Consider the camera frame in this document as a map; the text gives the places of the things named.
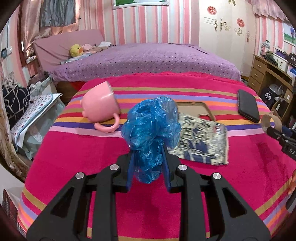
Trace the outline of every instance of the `phone case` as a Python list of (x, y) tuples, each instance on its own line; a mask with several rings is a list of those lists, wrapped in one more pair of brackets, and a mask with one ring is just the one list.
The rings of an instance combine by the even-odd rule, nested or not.
[(206, 115), (211, 121), (216, 121), (215, 116), (204, 102), (177, 102), (178, 112), (182, 112), (187, 115), (202, 118)]
[(239, 90), (237, 93), (238, 112), (248, 120), (258, 123), (260, 120), (256, 99), (250, 93)]

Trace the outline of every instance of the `polka dot cloth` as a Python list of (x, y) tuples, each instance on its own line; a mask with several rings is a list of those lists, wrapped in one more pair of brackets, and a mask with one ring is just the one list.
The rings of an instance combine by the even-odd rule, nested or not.
[(24, 113), (24, 115), (17, 121), (17, 123), (11, 129), (12, 140), (17, 143), (19, 134), (29, 123), (32, 123), (35, 116), (38, 115), (52, 100), (52, 94), (32, 96), (30, 98), (30, 104)]
[(194, 45), (126, 44), (108, 48), (82, 60), (57, 66), (55, 81), (88, 81), (134, 73), (203, 72), (240, 81), (234, 64)]

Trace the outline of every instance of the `printed fabric pouch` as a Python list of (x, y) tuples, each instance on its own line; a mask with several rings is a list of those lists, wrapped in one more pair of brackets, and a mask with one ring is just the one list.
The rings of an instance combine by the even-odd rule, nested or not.
[(227, 128), (223, 124), (179, 112), (180, 140), (170, 154), (211, 165), (228, 164)]

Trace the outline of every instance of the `pink blanket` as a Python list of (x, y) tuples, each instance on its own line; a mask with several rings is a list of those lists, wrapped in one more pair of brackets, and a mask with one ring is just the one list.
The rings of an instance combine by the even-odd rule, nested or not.
[[(45, 136), (27, 176), (18, 212), (18, 221), (25, 231), (75, 173), (97, 173), (115, 163), (119, 155), (128, 153), (120, 128), (104, 134), (81, 115), (79, 101), (82, 96), (106, 80), (121, 107), (121, 124), (126, 121), (128, 110), (147, 98), (166, 95), (177, 102), (205, 102), (217, 121), (227, 126), (229, 165), (181, 162), (201, 174), (221, 173), (274, 233), (287, 216), (284, 204), (296, 163), (281, 152), (276, 140), (263, 133), (260, 124), (238, 114), (238, 89), (256, 97), (260, 115), (268, 113), (269, 109), (253, 90), (237, 81), (202, 73), (168, 72), (95, 79), (87, 82), (73, 97)], [(152, 184), (134, 180), (131, 191), (117, 194), (116, 198), (120, 238), (178, 237), (180, 194), (168, 194), (162, 176)], [(92, 220), (89, 221), (89, 236), (91, 230)]]

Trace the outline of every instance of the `hanging clothes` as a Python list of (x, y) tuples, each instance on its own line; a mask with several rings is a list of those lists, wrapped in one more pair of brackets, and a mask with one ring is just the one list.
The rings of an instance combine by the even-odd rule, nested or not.
[(64, 32), (72, 32), (79, 29), (81, 0), (75, 0), (75, 23), (66, 27), (44, 27), (40, 28), (42, 0), (24, 0), (21, 12), (21, 34), (24, 43), (24, 55), (28, 58), (33, 52), (32, 43), (39, 38), (45, 38)]
[(65, 27), (75, 23), (75, 0), (44, 0), (40, 27)]
[(254, 14), (288, 21), (287, 17), (274, 0), (251, 0)]

